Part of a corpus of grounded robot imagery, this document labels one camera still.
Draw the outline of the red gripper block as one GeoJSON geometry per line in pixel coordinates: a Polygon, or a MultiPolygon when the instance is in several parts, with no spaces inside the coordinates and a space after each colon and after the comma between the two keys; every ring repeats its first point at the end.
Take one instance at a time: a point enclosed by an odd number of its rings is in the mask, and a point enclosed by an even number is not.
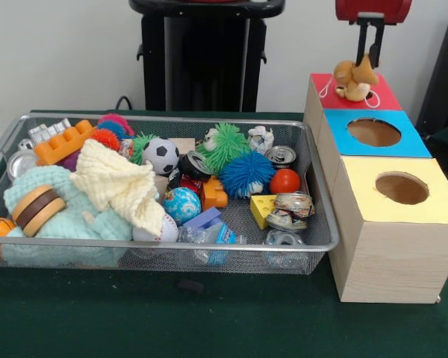
{"type": "Polygon", "coordinates": [[[369,50],[369,59],[373,69],[379,67],[382,39],[386,25],[403,23],[407,17],[412,0],[336,0],[335,12],[339,20],[356,22],[359,26],[356,66],[361,65],[367,41],[368,18],[376,29],[374,43],[369,50]]]}

